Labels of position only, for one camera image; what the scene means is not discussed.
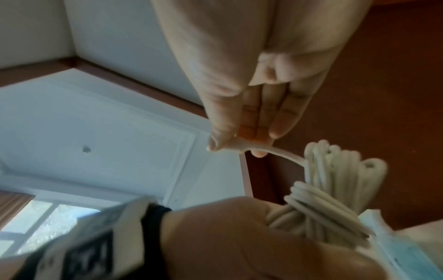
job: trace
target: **coiled cable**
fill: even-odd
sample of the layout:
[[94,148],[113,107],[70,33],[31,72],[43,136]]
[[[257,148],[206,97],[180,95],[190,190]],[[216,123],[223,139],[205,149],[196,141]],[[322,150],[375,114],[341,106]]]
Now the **coiled cable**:
[[358,218],[377,194],[387,174],[381,159],[361,160],[356,151],[342,150],[328,141],[309,143],[304,158],[271,146],[235,137],[225,149],[260,150],[301,165],[305,182],[297,181],[287,205],[267,217],[269,227],[290,231],[319,242],[346,246],[369,246],[371,229]]

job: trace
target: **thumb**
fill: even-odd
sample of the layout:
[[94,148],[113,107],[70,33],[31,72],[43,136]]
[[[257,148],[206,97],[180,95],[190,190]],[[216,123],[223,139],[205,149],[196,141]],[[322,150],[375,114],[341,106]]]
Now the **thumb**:
[[200,95],[204,108],[212,124],[207,150],[222,149],[237,133],[242,114],[242,94],[231,96]]
[[260,244],[248,256],[262,275],[275,279],[384,280],[386,273],[374,260],[354,250],[313,242],[293,234],[264,228]]

